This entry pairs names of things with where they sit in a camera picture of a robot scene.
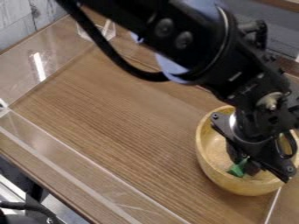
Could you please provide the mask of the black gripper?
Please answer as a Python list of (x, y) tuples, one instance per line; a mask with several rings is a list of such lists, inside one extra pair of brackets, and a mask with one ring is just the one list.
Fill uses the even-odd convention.
[(269, 171), (285, 183), (295, 176), (295, 154), (299, 144), (291, 130), (271, 134), (261, 139), (249, 138), (241, 132), (235, 114), (214, 112), (210, 116), (211, 127), (225, 137), (230, 160), (245, 164), (245, 173), (255, 176)]

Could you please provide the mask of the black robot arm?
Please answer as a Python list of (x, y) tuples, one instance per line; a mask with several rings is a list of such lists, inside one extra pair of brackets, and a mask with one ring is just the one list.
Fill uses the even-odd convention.
[[(267, 51), (267, 24), (241, 24), (221, 0), (56, 0), (94, 43), (131, 75), (209, 89), (234, 107), (210, 116), (225, 136), (229, 155), (249, 175), (271, 172), (289, 181), (298, 171), (299, 84), (289, 80)], [(92, 9), (128, 29), (158, 58), (147, 72), (130, 64), (84, 10)]]

